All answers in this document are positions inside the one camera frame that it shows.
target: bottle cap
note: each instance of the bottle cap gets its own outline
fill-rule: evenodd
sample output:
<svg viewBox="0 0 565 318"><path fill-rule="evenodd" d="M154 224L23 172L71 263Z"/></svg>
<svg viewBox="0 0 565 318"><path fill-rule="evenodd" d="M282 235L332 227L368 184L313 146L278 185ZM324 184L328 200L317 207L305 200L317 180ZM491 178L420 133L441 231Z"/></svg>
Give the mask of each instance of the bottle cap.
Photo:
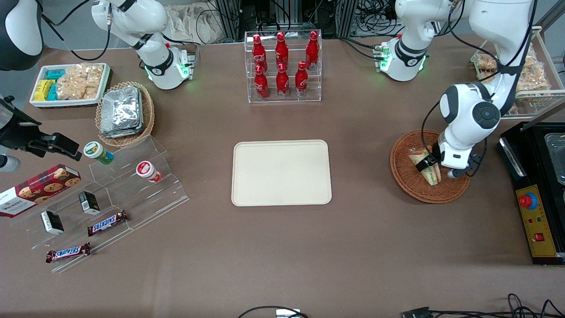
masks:
<svg viewBox="0 0 565 318"><path fill-rule="evenodd" d="M137 164L136 172L141 178L148 178L155 172L155 167L149 161L141 161Z"/></svg>
<svg viewBox="0 0 565 318"><path fill-rule="evenodd" d="M84 146L84 154L89 158L97 158L102 154L104 147L97 141L91 141Z"/></svg>

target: cookie image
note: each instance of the cookie image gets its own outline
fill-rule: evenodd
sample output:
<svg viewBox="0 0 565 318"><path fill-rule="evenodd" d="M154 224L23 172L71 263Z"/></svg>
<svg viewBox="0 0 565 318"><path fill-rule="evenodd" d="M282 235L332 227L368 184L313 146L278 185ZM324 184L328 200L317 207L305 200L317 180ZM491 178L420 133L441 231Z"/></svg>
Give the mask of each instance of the cookie image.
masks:
<svg viewBox="0 0 565 318"><path fill-rule="evenodd" d="M35 202L36 204L42 203L43 201L49 199L48 196L42 196L42 197L38 197L37 199L35 199L33 202Z"/></svg>
<svg viewBox="0 0 565 318"><path fill-rule="evenodd" d="M63 169L63 168L59 168L55 171L55 173L53 174L57 179L63 181L65 179L67 179L67 177L69 176L69 173Z"/></svg>
<svg viewBox="0 0 565 318"><path fill-rule="evenodd" d="M63 188L63 185L60 183L51 183L46 185L43 190L45 192L55 192L55 191L59 191Z"/></svg>
<svg viewBox="0 0 565 318"><path fill-rule="evenodd" d="M72 179L69 179L65 182L65 186L72 187L79 182L80 182L80 178L72 178Z"/></svg>
<svg viewBox="0 0 565 318"><path fill-rule="evenodd" d="M29 189L29 187L25 187L21 189L20 192L18 192L18 196L29 199L30 197L34 197L35 194L33 194L33 192Z"/></svg>

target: yellow control panel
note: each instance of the yellow control panel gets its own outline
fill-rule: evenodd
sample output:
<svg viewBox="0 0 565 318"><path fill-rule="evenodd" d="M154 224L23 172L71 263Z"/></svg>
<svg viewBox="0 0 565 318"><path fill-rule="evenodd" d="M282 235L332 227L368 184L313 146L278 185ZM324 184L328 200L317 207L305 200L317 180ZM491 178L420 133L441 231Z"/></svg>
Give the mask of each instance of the yellow control panel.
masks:
<svg viewBox="0 0 565 318"><path fill-rule="evenodd" d="M537 185L516 191L522 222L533 257L555 257L555 245Z"/></svg>

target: walkers cookie box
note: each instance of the walkers cookie box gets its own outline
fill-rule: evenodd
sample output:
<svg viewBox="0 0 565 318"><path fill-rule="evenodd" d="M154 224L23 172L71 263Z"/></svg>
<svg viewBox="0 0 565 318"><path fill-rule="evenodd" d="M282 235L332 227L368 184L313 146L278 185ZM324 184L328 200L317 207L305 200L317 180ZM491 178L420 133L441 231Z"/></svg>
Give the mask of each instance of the walkers cookie box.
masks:
<svg viewBox="0 0 565 318"><path fill-rule="evenodd" d="M62 164L0 194L0 216L15 217L81 181L80 174Z"/></svg>

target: coca-cola bottle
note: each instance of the coca-cola bottle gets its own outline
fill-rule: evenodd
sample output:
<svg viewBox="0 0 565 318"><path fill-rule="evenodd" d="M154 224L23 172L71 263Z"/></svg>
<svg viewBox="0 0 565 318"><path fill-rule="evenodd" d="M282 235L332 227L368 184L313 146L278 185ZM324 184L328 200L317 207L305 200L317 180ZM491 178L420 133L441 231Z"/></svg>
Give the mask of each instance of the coca-cola bottle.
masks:
<svg viewBox="0 0 565 318"><path fill-rule="evenodd" d="M277 95L284 100L290 96L288 88L288 75L286 74L286 66L282 63L277 65L279 72L277 73Z"/></svg>
<svg viewBox="0 0 565 318"><path fill-rule="evenodd" d="M306 62L298 62L298 71L296 72L294 83L296 86L296 96L306 96L306 88L308 86L308 72L306 71Z"/></svg>
<svg viewBox="0 0 565 318"><path fill-rule="evenodd" d="M310 41L306 45L306 68L316 70L318 67L318 52L320 45L318 44L318 32L310 32Z"/></svg>
<svg viewBox="0 0 565 318"><path fill-rule="evenodd" d="M255 89L260 101L265 101L269 97L269 87L267 85L267 77L263 74L263 67L255 65Z"/></svg>
<svg viewBox="0 0 565 318"><path fill-rule="evenodd" d="M263 73L267 72L267 53L265 47L261 44L261 37L258 34L253 35L253 62L263 68Z"/></svg>
<svg viewBox="0 0 565 318"><path fill-rule="evenodd" d="M284 32L277 33L277 45L275 46L275 57L277 60L277 65L279 63L284 64L286 69L288 69L288 46L284 40Z"/></svg>

